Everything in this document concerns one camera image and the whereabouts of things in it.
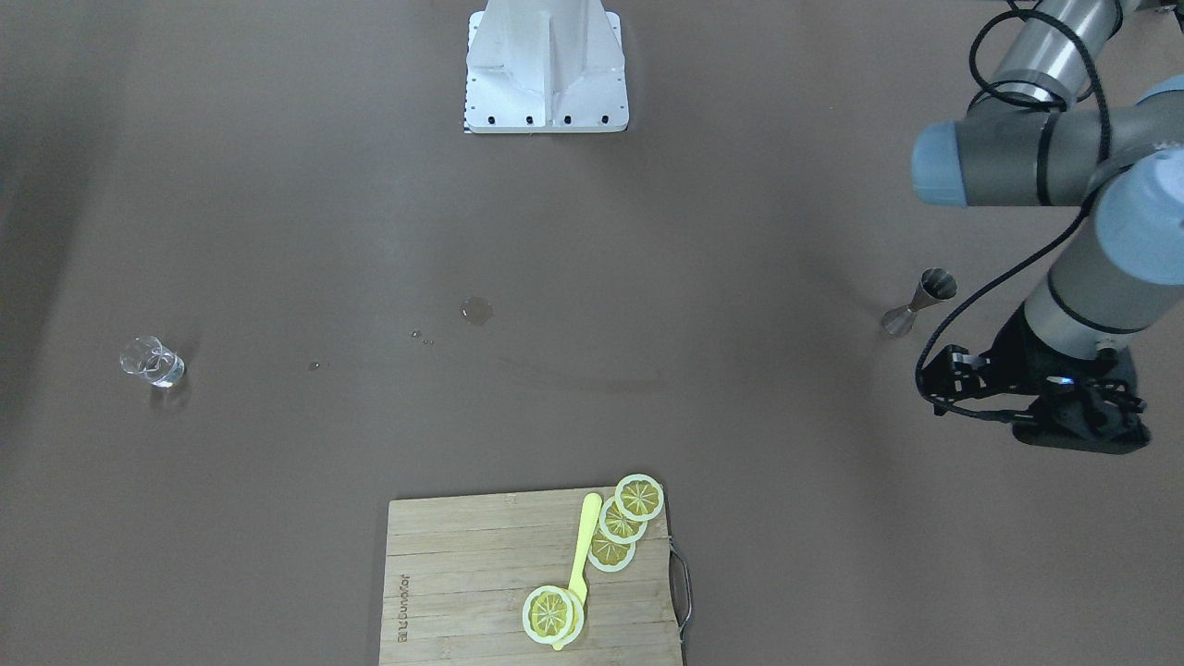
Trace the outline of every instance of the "water droplet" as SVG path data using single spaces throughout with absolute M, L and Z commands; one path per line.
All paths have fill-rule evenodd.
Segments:
M 481 296 L 472 296 L 461 303 L 461 316 L 474 326 L 481 326 L 494 316 L 494 306 Z

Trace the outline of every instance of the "shot glass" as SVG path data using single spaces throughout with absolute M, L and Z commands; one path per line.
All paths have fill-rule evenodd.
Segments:
M 120 354 L 120 366 L 153 386 L 168 389 L 185 374 L 185 361 L 154 335 L 141 335 L 128 342 Z

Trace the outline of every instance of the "citrus slice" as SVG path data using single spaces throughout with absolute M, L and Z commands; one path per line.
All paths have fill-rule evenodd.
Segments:
M 644 520 L 630 520 L 620 511 L 617 498 L 609 498 L 600 507 L 600 531 L 610 542 L 626 545 L 642 538 L 645 533 Z
M 662 512 L 662 486 L 645 474 L 622 479 L 614 497 L 620 512 L 630 520 L 649 520 Z
M 567 591 L 555 585 L 535 588 L 522 604 L 522 628 L 534 642 L 552 645 L 572 629 L 575 609 Z
M 567 630 L 567 635 L 551 645 L 555 649 L 562 649 L 565 645 L 575 640 L 580 635 L 580 632 L 584 630 L 584 604 L 580 603 L 580 600 L 575 598 L 575 595 L 571 590 L 564 590 L 564 594 L 572 602 L 572 609 L 575 611 L 575 621 L 572 623 L 572 628 Z
M 592 534 L 592 547 L 588 549 L 588 562 L 592 566 L 606 572 L 620 571 L 633 561 L 637 544 L 618 544 L 609 539 L 600 530 Z

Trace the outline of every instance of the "metal double jigger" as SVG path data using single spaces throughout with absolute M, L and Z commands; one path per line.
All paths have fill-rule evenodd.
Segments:
M 880 326 L 883 326 L 889 335 L 900 338 L 913 329 L 913 321 L 916 320 L 919 310 L 948 301 L 957 294 L 958 282 L 954 281 L 954 276 L 942 268 L 931 268 L 921 274 L 913 300 L 906 306 L 886 312 Z

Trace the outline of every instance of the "wooden cutting board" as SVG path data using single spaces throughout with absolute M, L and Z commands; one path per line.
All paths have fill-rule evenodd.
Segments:
M 625 569 L 591 564 L 587 621 L 560 652 L 522 630 L 539 585 L 567 585 L 584 495 L 613 488 L 394 500 L 379 664 L 682 666 L 665 510 Z

